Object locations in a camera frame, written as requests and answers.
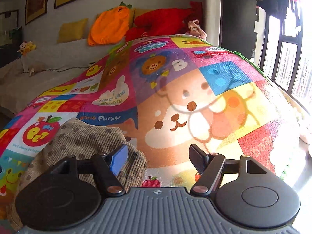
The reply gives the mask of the colourful cartoon play mat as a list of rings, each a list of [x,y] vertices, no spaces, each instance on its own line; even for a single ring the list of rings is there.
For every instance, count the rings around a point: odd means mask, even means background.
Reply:
[[[28,166],[72,118],[120,128],[146,157],[139,186],[147,188],[190,188],[199,178],[191,144],[230,159],[249,155],[283,177],[299,137],[283,95],[239,53],[187,35],[128,41],[3,128],[1,219]]]

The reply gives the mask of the beige sofa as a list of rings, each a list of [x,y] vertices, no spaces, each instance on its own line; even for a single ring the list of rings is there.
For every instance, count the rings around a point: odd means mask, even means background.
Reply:
[[[112,44],[89,46],[86,39],[38,47],[1,68],[1,113],[13,118],[33,99],[79,76],[106,56]],[[48,70],[29,77],[23,61],[40,61]]]

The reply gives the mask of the small beige plush toy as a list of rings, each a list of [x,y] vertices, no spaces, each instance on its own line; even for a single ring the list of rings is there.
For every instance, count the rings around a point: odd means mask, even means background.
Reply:
[[[23,61],[23,70],[29,75],[29,77],[34,76],[40,72],[48,70],[48,66],[40,61]]]

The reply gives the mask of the small yellow plush toy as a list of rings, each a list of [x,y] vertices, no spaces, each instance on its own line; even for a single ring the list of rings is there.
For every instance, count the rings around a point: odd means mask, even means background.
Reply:
[[[36,45],[32,41],[24,41],[20,45],[18,52],[22,56],[26,56],[29,52],[34,51],[36,49]]]

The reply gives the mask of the yellow square cushion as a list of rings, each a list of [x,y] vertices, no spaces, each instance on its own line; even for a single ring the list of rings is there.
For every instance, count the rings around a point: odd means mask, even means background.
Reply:
[[[83,39],[88,18],[77,22],[63,23],[59,30],[57,43],[66,43]]]

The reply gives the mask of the glass fish tank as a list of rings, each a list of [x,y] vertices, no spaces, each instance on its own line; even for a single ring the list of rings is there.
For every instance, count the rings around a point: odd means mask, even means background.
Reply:
[[[21,57],[19,46],[22,41],[23,31],[19,26],[19,10],[1,12],[1,68]]]

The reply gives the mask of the orange pumpkin plush cushion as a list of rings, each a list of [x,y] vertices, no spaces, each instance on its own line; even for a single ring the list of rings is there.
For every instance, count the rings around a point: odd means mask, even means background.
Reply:
[[[133,25],[132,5],[121,1],[120,5],[98,15],[89,34],[88,45],[117,44]]]

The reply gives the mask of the red padded jacket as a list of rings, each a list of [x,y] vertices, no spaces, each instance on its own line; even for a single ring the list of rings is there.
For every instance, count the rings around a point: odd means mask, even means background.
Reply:
[[[203,22],[201,2],[190,2],[190,8],[156,9],[134,19],[134,26],[125,34],[125,41],[141,37],[184,34],[189,31],[188,23],[193,20]]]

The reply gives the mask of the red gold framed picture left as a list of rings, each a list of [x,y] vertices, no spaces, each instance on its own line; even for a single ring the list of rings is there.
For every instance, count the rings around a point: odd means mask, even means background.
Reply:
[[[25,25],[47,13],[48,0],[26,0]]]

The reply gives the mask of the black window frame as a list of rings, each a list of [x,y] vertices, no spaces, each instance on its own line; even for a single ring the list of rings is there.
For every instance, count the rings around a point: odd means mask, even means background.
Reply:
[[[300,107],[311,113],[311,38],[304,31],[298,3],[287,2],[285,18],[265,13],[259,67]]]

